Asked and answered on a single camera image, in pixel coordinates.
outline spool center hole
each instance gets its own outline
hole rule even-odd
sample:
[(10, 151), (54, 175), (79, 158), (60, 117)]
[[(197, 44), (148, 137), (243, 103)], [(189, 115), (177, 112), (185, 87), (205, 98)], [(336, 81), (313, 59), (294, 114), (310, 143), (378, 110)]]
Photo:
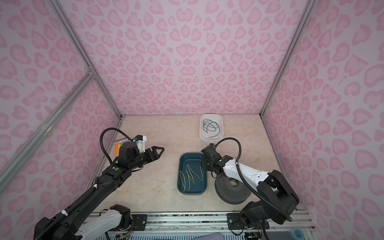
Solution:
[(237, 187), (237, 186), (239, 186), (239, 181), (234, 179), (234, 178), (230, 178), (229, 179), (229, 185), (231, 185), (232, 187)]

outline beige table surface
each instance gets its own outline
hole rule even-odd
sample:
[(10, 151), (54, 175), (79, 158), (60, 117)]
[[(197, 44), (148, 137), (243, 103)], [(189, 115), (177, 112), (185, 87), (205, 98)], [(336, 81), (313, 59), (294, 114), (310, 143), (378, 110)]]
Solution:
[[(259, 115), (223, 115), (224, 137), (238, 139), (242, 146), (240, 163), (258, 170), (279, 170), (272, 148)], [(258, 201), (251, 196), (242, 204), (227, 204), (215, 191), (215, 179), (208, 173), (208, 187), (202, 195), (184, 195), (177, 189), (180, 156), (186, 152), (200, 152), (207, 144), (199, 137), (200, 116), (130, 116), (125, 117), (121, 130), (128, 136), (147, 136), (146, 148), (164, 147), (161, 158), (138, 172), (132, 173), (124, 184), (111, 193), (95, 209), (99, 212), (120, 204), (132, 212), (176, 211), (232, 211), (241, 210), (249, 201)], [(234, 141), (224, 141), (218, 146), (221, 156), (236, 158), (238, 146)], [(111, 158), (115, 158), (112, 149)]]

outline cable tie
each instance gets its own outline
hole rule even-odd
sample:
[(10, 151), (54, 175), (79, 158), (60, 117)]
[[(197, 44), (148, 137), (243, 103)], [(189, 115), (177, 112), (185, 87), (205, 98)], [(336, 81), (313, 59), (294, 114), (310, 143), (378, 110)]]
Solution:
[(66, 217), (68, 217), (68, 213), (66, 210), (61, 211), (62, 214), (64, 214)]

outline gray spool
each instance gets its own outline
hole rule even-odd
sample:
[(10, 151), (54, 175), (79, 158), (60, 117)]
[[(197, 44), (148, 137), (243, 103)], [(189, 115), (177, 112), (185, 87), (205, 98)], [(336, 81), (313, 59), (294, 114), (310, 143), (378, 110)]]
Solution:
[[(231, 185), (230, 181), (236, 183), (237, 186)], [(215, 179), (215, 190), (217, 195), (229, 204), (240, 204), (251, 195), (251, 191), (244, 183), (224, 176)]]

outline package of sticky notes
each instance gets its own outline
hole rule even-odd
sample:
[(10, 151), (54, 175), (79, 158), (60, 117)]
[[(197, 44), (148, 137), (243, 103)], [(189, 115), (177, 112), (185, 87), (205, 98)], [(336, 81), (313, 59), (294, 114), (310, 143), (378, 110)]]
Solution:
[(125, 142), (128, 142), (128, 138), (122, 138), (122, 139), (118, 139), (118, 140), (115, 140), (115, 146), (116, 146), (116, 155), (119, 155), (119, 149), (121, 147), (121, 145)]

